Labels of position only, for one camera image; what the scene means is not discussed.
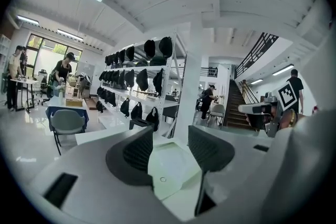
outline woman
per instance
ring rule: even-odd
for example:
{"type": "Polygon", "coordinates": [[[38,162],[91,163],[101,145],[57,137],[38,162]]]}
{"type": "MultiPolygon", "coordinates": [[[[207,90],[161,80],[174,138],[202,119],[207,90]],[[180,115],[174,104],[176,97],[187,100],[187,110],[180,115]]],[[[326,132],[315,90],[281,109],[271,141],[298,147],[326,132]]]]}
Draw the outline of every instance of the woman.
{"type": "Polygon", "coordinates": [[[67,81],[69,73],[72,72],[70,62],[75,59],[75,56],[72,52],[69,52],[64,60],[58,61],[55,67],[54,74],[54,83],[53,90],[54,96],[59,95],[59,90],[56,89],[57,86],[61,85],[61,78],[63,78],[64,82],[67,81]]]}
{"type": "Polygon", "coordinates": [[[201,120],[206,120],[205,116],[210,108],[210,104],[212,100],[216,99],[216,97],[214,97],[213,90],[215,90],[215,86],[209,85],[209,88],[206,89],[204,93],[204,97],[202,98],[202,106],[201,106],[201,112],[202,112],[201,120]]]}

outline window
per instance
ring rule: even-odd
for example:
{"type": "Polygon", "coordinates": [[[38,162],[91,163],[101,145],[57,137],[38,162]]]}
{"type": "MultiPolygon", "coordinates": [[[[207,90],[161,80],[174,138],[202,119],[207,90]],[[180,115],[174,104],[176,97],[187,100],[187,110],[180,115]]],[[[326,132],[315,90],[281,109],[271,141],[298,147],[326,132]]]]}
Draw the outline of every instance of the window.
{"type": "Polygon", "coordinates": [[[37,78],[38,72],[41,69],[47,71],[48,75],[55,68],[58,61],[64,59],[65,55],[72,52],[75,55],[75,60],[72,61],[72,74],[76,73],[77,64],[80,59],[81,50],[57,43],[50,39],[31,35],[27,44],[27,77],[37,78]]]}

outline white pillar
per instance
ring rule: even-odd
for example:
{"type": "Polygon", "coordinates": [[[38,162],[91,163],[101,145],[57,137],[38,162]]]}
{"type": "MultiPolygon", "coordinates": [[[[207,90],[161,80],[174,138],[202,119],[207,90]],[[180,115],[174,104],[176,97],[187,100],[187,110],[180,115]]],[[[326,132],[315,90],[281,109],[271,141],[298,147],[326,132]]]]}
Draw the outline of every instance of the white pillar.
{"type": "Polygon", "coordinates": [[[190,26],[190,44],[188,44],[182,95],[174,133],[174,137],[183,144],[188,142],[188,126],[192,125],[194,120],[203,46],[203,27],[201,15],[199,15],[190,26]]]}

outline gray chair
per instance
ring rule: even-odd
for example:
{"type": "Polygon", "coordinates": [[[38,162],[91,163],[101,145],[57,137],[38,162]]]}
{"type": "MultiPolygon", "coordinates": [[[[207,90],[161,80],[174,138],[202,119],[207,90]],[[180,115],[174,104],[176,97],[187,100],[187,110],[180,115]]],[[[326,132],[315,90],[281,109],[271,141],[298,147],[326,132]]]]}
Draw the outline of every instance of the gray chair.
{"type": "Polygon", "coordinates": [[[220,127],[222,129],[223,123],[224,123],[224,115],[225,115],[224,106],[222,104],[214,105],[214,107],[212,109],[210,109],[210,111],[209,111],[207,126],[209,126],[211,116],[215,116],[215,117],[222,118],[222,124],[221,124],[221,127],[220,127]]]}
{"type": "Polygon", "coordinates": [[[58,147],[58,145],[61,146],[58,138],[59,135],[71,135],[85,132],[85,118],[83,116],[81,117],[73,110],[58,110],[54,115],[51,115],[50,121],[59,155],[61,155],[58,147]]]}

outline black slot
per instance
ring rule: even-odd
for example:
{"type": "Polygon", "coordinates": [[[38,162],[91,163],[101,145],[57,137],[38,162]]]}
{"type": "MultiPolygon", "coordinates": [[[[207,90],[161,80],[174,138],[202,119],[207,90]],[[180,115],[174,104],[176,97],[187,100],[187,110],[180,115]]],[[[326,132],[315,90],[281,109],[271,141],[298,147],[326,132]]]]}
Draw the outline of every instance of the black slot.
{"type": "Polygon", "coordinates": [[[255,145],[253,148],[255,148],[256,150],[259,150],[259,151],[264,151],[264,152],[267,152],[269,147],[266,147],[266,146],[262,146],[262,145],[255,145]]]}
{"type": "Polygon", "coordinates": [[[65,201],[68,193],[74,186],[78,176],[69,175],[66,173],[61,174],[58,179],[53,183],[44,197],[54,206],[60,208],[65,201]]]}

